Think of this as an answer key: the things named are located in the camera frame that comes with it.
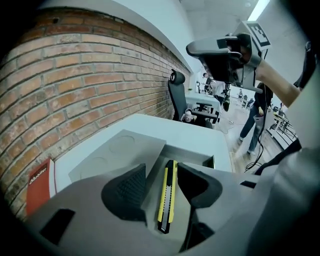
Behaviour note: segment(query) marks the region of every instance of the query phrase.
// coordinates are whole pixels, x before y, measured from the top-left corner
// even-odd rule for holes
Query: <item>black cable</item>
[[[266,51],[265,51],[265,55],[264,55],[264,60],[266,59],[266,56],[267,56],[267,53],[268,53],[268,49],[266,49]]]

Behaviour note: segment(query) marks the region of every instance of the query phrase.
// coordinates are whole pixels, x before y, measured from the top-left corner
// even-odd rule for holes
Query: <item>brick wall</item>
[[[0,186],[20,219],[34,166],[133,113],[171,118],[171,69],[186,85],[190,76],[161,43],[115,17],[51,9],[30,27],[0,70]]]

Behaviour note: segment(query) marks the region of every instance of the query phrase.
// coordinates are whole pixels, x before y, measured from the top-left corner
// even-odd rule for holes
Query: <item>ceiling light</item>
[[[250,17],[248,18],[248,21],[255,22],[259,18],[259,16],[262,14],[264,9],[267,7],[269,2],[270,2],[270,0],[259,0],[256,3]]]

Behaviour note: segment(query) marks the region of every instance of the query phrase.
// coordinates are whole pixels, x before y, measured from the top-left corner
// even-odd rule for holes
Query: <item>red book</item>
[[[26,214],[31,215],[56,194],[55,163],[48,158],[29,174]]]

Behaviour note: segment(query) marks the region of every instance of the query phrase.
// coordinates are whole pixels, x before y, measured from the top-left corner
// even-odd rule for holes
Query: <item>white sneaker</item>
[[[252,156],[255,156],[255,155],[256,155],[256,153],[255,153],[254,151],[248,150],[248,153],[249,153],[250,155],[252,155]]]

